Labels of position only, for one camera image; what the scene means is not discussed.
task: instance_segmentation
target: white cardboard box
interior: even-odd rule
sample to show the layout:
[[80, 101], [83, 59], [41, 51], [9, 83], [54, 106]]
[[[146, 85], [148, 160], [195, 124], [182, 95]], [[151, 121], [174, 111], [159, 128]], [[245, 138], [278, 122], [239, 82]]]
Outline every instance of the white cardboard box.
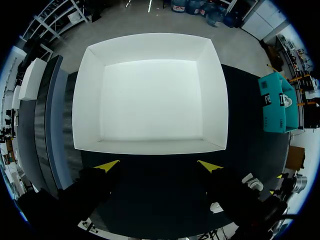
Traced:
[[89, 46], [72, 106], [74, 147], [117, 154], [225, 150], [228, 94], [210, 39], [129, 35]]
[[39, 87], [42, 76], [46, 69], [47, 63], [36, 58], [25, 70], [23, 76], [19, 99], [24, 101], [36, 100], [38, 97]]

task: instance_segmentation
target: black tabletop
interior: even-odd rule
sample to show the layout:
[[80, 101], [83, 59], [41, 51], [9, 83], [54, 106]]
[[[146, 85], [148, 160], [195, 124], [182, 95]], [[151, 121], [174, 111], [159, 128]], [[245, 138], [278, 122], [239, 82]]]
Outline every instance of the black tabletop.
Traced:
[[[231, 223], [223, 212], [210, 211], [197, 178], [197, 160], [233, 167], [243, 177], [252, 173], [264, 184], [261, 199], [270, 196], [269, 189], [276, 187], [276, 176], [286, 162], [289, 134], [263, 131], [259, 77], [226, 65], [222, 69], [229, 108], [226, 150], [181, 155], [81, 151], [85, 167], [120, 160], [120, 183], [97, 209], [110, 232], [144, 239], [177, 239]], [[234, 196], [234, 204], [240, 197]]]

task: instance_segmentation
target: metal shelving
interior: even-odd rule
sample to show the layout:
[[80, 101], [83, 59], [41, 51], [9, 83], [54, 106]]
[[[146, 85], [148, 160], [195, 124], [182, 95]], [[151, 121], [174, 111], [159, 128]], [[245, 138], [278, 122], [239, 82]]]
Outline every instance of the metal shelving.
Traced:
[[[31, 21], [29, 27], [26, 29], [25, 33], [22, 35], [22, 38], [27, 41], [29, 38], [33, 36], [39, 36], [40, 38], [46, 38], [52, 41], [55, 38], [61, 39], [60, 34], [64, 33], [66, 30], [78, 24], [80, 22], [85, 21], [88, 23], [87, 18], [84, 16], [82, 11], [78, 6], [79, 2], [75, 2], [74, 0], [52, 0], [41, 12], [39, 15], [35, 15], [33, 20]], [[80, 15], [80, 19], [76, 23], [67, 23], [62, 26], [62, 29], [57, 30], [57, 22], [61, 20], [63, 17], [66, 17], [73, 12], [78, 12]]]

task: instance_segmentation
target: teal box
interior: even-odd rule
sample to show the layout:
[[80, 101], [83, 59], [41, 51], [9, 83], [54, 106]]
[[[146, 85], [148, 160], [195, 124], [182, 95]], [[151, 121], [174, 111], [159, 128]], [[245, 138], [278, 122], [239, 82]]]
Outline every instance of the teal box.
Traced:
[[[271, 133], [287, 133], [298, 128], [299, 112], [296, 90], [278, 72], [258, 80], [263, 106], [263, 130]], [[285, 107], [283, 95], [292, 99]]]

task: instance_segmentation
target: white pipe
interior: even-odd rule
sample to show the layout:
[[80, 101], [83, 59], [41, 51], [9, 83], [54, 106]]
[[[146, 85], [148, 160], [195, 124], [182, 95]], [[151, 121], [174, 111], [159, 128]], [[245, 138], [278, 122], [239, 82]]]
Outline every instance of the white pipe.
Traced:
[[149, 2], [149, 9], [148, 9], [148, 13], [150, 13], [151, 3], [152, 3], [152, 0], [150, 0], [150, 2]]

